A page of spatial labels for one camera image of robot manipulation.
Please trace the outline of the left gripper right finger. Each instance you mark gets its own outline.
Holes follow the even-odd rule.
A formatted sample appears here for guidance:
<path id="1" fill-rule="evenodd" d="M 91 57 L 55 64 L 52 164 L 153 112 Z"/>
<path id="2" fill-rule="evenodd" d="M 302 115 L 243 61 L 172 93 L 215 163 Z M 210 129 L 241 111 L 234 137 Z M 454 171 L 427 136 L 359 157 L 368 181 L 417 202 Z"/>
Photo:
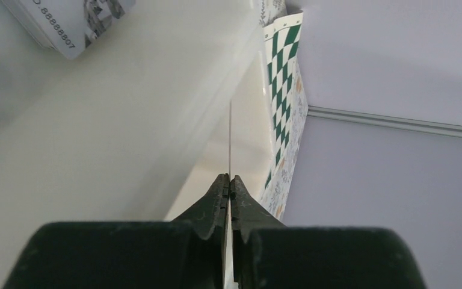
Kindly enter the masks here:
<path id="1" fill-rule="evenodd" d="M 230 183 L 233 278 L 239 288 L 425 288 L 393 230 L 284 225 L 235 176 Z"/>

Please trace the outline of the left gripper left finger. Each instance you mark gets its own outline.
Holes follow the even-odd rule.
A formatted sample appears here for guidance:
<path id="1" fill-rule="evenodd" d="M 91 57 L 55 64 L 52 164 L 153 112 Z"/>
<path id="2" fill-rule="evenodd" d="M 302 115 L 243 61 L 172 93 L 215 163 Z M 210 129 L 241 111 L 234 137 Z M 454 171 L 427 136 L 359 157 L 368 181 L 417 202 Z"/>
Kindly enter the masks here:
<path id="1" fill-rule="evenodd" d="M 223 288 L 230 177 L 169 222 L 52 222 L 5 288 Z"/>

